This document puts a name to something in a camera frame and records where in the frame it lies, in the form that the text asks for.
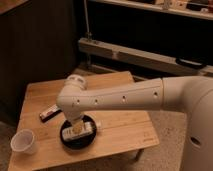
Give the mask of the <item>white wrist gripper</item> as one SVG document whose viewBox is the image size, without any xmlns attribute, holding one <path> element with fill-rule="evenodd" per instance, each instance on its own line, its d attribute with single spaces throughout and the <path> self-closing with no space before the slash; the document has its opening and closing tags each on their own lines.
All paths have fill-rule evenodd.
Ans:
<svg viewBox="0 0 213 171">
<path fill-rule="evenodd" d="M 65 113 L 65 118 L 73 125 L 73 133 L 80 134 L 84 123 L 81 121 L 83 114 L 79 112 L 68 112 Z"/>
</svg>

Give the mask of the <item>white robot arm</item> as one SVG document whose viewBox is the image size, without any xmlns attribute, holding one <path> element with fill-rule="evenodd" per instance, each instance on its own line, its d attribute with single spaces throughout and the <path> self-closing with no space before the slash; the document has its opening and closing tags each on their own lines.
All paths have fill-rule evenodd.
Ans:
<svg viewBox="0 0 213 171">
<path fill-rule="evenodd" d="M 157 78 L 121 86 L 89 90 L 84 77 L 69 76 L 57 106 L 70 126 L 62 130 L 65 141 L 92 133 L 83 120 L 86 111 L 165 110 L 187 115 L 187 132 L 180 171 L 213 171 L 213 78 L 183 76 Z"/>
</svg>

